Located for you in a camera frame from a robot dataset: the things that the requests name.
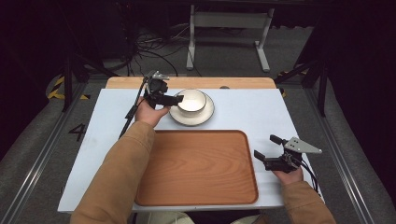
metal bracket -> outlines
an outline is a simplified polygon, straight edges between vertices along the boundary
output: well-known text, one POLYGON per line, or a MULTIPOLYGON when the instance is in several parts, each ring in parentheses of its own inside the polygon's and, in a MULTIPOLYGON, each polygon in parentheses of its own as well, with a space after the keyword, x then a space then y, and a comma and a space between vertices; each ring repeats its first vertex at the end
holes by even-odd
POLYGON ((322 153, 321 149, 319 149, 317 147, 313 147, 312 145, 309 145, 305 141, 303 141, 299 138, 296 138, 296 137, 292 137, 288 141, 288 143, 285 144, 284 147, 291 151, 295 151, 295 152, 299 152, 299 153, 315 153, 315 154, 322 153))
POLYGON ((168 76, 161 74, 159 71, 150 71, 147 75, 145 75, 145 77, 151 77, 160 80, 169 80, 168 76))

wooden tray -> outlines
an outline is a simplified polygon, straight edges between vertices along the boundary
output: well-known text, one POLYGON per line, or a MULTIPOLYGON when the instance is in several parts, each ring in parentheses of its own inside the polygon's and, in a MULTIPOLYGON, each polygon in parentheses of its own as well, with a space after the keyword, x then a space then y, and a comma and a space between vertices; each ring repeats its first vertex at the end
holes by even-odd
POLYGON ((255 203, 259 194, 241 131, 157 131, 135 202, 142 206, 255 203))

hand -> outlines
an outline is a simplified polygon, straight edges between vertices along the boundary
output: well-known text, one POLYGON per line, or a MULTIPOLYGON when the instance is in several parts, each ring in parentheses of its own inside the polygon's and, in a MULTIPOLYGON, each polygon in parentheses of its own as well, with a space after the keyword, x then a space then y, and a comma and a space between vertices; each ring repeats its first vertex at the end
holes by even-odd
POLYGON ((303 169, 301 166, 297 170, 291 171, 288 174, 283 171, 273 171, 273 173, 280 180, 282 186, 304 180, 303 169))
POLYGON ((157 126, 160 119, 167 114, 171 108, 169 106, 164 106, 162 109, 155 110, 149 106, 148 102, 144 100, 143 97, 139 98, 137 104, 139 107, 137 108, 134 120, 146 122, 153 128, 157 126))

metal stand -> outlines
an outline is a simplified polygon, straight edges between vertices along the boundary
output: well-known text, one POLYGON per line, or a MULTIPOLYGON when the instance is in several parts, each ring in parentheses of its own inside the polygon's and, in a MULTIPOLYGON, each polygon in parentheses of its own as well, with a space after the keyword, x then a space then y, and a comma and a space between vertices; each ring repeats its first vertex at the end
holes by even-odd
POLYGON ((267 58, 263 50, 265 38, 270 28, 274 9, 269 9, 268 13, 222 13, 222 12, 195 12, 194 5, 191 6, 190 15, 190 44, 187 54, 187 69, 194 67, 195 56, 195 27, 230 27, 230 28, 250 28, 262 29, 262 39, 255 41, 257 53, 264 72, 270 71, 267 58))
POLYGON ((295 77, 296 75, 299 75, 301 72, 303 72, 306 69, 309 70, 306 73, 301 84, 304 88, 312 88, 312 86, 320 77, 319 92, 318 92, 318 110, 322 117, 326 117, 324 113, 324 102, 326 98, 326 85, 327 85, 327 74, 328 74, 328 68, 326 66, 326 63, 313 61, 310 63, 302 64, 294 68, 293 70, 289 71, 286 75, 282 77, 277 77, 276 79, 274 79, 274 82, 275 84, 280 84, 291 77, 295 77))
POLYGON ((64 109, 63 112, 69 108, 73 102, 73 75, 79 83, 87 82, 90 75, 86 71, 84 64, 98 70, 99 72, 107 75, 108 77, 118 77, 119 75, 105 69, 103 66, 92 62, 80 55, 69 55, 64 63, 64 109))

yellow tape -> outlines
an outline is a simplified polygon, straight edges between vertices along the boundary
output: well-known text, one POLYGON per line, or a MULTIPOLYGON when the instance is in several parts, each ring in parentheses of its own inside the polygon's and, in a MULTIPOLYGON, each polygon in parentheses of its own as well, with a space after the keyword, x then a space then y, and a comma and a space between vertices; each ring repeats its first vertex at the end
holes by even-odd
POLYGON ((280 94, 282 95, 283 98, 286 97, 286 92, 283 88, 279 88, 280 94))
MULTIPOLYGON (((56 99, 61 99, 64 100, 64 94, 58 94, 59 88, 62 86, 62 83, 64 83, 64 75, 60 75, 58 80, 56 80, 55 85, 52 88, 52 91, 49 93, 48 98, 56 98, 56 99)), ((91 99, 90 95, 81 95, 79 98, 80 100, 89 100, 91 99)))

